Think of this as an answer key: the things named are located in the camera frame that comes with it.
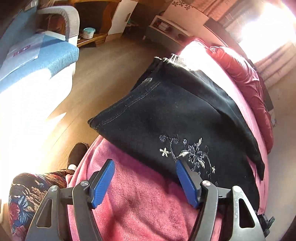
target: bed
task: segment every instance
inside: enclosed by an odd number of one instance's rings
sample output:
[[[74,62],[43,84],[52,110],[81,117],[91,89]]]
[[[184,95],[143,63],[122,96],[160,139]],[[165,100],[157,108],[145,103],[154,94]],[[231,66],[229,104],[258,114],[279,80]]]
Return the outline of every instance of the bed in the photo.
[[[193,41],[180,56],[192,70],[202,70],[237,104],[256,138],[265,164],[264,179],[258,177],[256,166],[249,160],[260,204],[258,213],[266,209],[268,195],[268,159],[264,138],[254,113],[233,79],[206,52],[199,41]],[[107,240],[188,240],[198,211],[186,200],[183,189],[175,182],[132,158],[102,136],[98,136],[85,154],[73,176],[67,176],[68,187],[90,178],[111,158],[116,171],[103,203],[94,216],[105,241]],[[79,240],[72,206],[68,208],[73,240]],[[222,215],[217,214],[212,240],[218,240]]]

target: blue clamp pad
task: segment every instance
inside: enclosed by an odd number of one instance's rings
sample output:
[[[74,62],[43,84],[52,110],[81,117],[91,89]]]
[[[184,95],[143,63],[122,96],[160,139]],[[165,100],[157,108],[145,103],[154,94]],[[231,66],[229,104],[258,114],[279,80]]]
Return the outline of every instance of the blue clamp pad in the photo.
[[[100,172],[103,172],[101,174],[101,177],[95,187],[93,188],[92,185],[90,186],[90,197],[91,197],[91,204],[93,208],[96,208],[98,205],[100,205],[103,202],[103,199],[105,197],[105,194],[107,192],[107,189],[110,185],[110,182],[113,178],[114,172],[115,172],[115,163],[113,160],[109,159],[107,160],[105,164],[107,166],[104,168],[102,167]]]
[[[193,184],[189,174],[187,173],[184,165],[180,160],[176,162],[176,172],[182,185],[182,188],[185,192],[188,203],[191,204],[194,208],[197,208],[199,202],[196,196],[196,187]]]

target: floral patterned pants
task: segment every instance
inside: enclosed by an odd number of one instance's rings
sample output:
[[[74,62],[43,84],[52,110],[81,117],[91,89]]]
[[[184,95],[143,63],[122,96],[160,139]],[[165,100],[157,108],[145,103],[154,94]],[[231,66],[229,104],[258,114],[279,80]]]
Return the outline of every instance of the floral patterned pants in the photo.
[[[31,221],[48,189],[57,185],[66,188],[66,175],[74,170],[35,175],[22,173],[11,184],[8,200],[9,222],[13,241],[24,241]]]

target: black fabric with floral embroidery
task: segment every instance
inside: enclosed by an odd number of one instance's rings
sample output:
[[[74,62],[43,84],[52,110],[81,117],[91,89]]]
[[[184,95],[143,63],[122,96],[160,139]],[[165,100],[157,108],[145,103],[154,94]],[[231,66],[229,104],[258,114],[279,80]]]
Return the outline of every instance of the black fabric with floral embroidery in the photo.
[[[254,209],[259,193],[247,155],[264,175],[258,144],[235,102],[177,56],[155,58],[133,90],[89,120],[129,155],[178,182],[175,162],[219,187],[240,186]]]

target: sofa armrest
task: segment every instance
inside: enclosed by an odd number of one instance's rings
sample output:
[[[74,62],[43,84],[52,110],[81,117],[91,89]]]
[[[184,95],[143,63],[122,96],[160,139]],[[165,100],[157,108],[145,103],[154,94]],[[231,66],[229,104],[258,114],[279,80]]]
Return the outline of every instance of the sofa armrest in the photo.
[[[59,14],[62,15],[66,23],[66,41],[78,36],[79,33],[79,14],[72,6],[53,6],[37,11],[38,14]]]

